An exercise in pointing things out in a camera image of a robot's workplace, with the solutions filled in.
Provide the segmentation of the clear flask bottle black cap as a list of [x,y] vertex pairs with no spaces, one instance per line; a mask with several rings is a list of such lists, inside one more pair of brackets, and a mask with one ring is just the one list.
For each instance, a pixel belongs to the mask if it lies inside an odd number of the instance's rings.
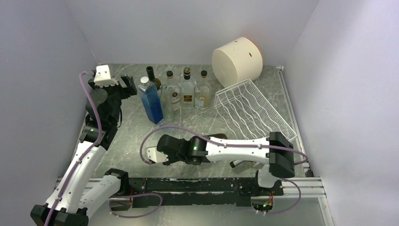
[[211,85],[207,81],[207,71],[200,72],[201,78],[196,83],[194,104],[198,109],[206,109],[210,107],[211,103]]

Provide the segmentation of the red wine bottle gold cap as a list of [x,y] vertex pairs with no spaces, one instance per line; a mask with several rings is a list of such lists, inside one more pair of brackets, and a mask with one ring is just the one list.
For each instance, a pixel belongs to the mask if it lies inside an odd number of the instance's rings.
[[215,137],[218,139],[228,139],[227,135],[224,133],[210,134],[208,137]]

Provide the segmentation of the dark bottle black cap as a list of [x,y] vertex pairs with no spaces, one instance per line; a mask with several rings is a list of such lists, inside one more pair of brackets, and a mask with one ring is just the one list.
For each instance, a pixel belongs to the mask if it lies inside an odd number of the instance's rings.
[[185,67],[183,70],[183,77],[180,81],[180,90],[182,108],[193,108],[195,97],[195,80],[191,76],[191,70],[189,67]]

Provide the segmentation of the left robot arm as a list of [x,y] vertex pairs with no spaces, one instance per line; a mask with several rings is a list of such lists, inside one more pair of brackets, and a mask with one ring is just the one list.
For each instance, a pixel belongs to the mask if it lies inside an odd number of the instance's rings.
[[86,226],[96,210],[111,196],[132,195],[128,173],[119,169],[106,171],[100,183],[86,194],[84,189],[109,149],[122,120],[121,102],[137,95],[133,79],[108,76],[104,86],[95,83],[98,71],[89,73],[87,85],[79,79],[88,98],[87,115],[74,157],[62,180],[44,204],[35,205],[30,216],[38,226]]

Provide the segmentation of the blue plastic tray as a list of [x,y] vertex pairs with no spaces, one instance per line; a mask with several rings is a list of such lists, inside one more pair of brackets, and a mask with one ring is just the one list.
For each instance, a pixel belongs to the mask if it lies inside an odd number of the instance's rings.
[[163,119],[163,111],[156,85],[148,77],[141,77],[137,90],[148,119],[158,124]]

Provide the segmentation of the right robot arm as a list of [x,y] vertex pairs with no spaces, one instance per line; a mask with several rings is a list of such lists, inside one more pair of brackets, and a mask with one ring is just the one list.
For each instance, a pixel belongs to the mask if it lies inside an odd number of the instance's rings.
[[216,161],[252,161],[263,165],[257,172],[254,190],[267,194],[279,178],[295,176],[293,145],[280,132],[252,140],[231,140],[216,137],[192,137],[190,140],[163,135],[155,148],[148,148],[147,157],[154,163],[170,165],[182,161],[201,165]]

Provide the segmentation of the green wine bottle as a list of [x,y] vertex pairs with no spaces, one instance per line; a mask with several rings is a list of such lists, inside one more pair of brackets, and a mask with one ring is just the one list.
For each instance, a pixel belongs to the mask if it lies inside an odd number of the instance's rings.
[[152,66],[146,67],[146,72],[149,80],[156,85],[157,91],[160,91],[161,81],[155,77],[154,70]]

